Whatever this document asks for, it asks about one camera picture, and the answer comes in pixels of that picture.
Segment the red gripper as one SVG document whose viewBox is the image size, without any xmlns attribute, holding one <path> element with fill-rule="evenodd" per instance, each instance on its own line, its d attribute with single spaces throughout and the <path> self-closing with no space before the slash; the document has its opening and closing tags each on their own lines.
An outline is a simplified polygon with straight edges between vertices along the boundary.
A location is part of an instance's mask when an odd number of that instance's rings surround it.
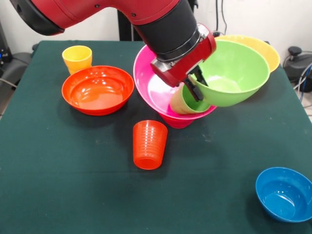
<svg viewBox="0 0 312 234">
<path fill-rule="evenodd" d="M 188 78 L 194 74 L 197 81 L 208 86 L 199 64 L 216 50 L 216 41 L 209 29 L 198 23 L 190 41 L 174 50 L 174 58 L 155 58 L 151 68 L 167 85 L 178 86 L 181 82 L 187 86 L 195 101 L 203 101 L 200 89 Z"/>
</svg>

